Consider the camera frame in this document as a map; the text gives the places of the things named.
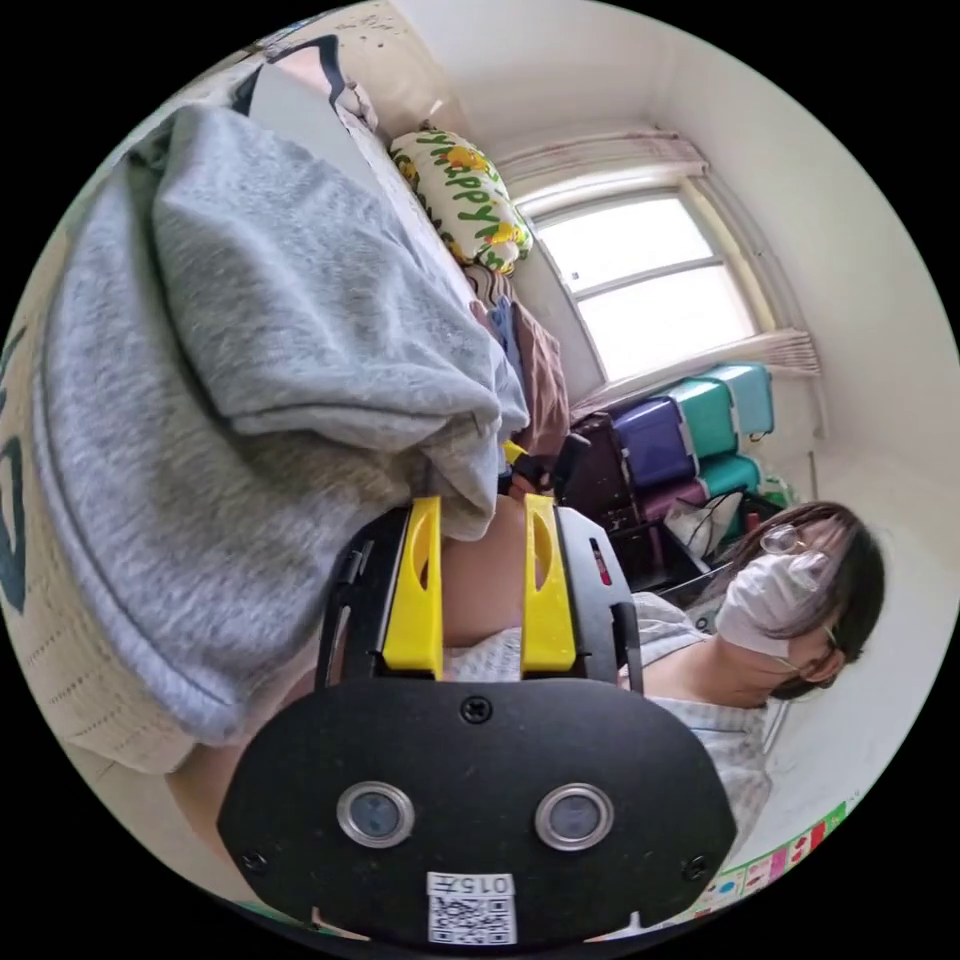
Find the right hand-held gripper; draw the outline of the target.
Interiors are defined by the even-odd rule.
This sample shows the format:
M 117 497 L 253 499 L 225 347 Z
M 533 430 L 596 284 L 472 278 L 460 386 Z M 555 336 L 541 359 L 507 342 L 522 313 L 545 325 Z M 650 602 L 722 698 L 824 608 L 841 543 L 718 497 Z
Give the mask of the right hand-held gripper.
M 552 468 L 555 457 L 527 454 L 513 441 L 505 441 L 502 449 L 505 462 L 510 465 L 510 497 L 554 496 Z

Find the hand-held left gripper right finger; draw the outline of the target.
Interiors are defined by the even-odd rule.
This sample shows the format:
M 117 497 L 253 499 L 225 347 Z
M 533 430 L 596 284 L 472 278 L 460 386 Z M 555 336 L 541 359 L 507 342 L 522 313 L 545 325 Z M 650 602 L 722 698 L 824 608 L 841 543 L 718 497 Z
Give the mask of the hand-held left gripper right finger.
M 566 674 L 577 656 L 562 540 L 554 501 L 524 500 L 526 559 L 521 641 L 524 676 Z

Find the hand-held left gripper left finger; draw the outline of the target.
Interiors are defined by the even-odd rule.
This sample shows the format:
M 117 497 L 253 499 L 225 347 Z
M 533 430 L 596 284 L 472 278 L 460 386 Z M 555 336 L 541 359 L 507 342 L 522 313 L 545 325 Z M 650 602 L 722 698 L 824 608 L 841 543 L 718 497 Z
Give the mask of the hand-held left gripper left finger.
M 441 514 L 437 496 L 411 504 L 383 643 L 388 670 L 433 680 L 444 666 Z

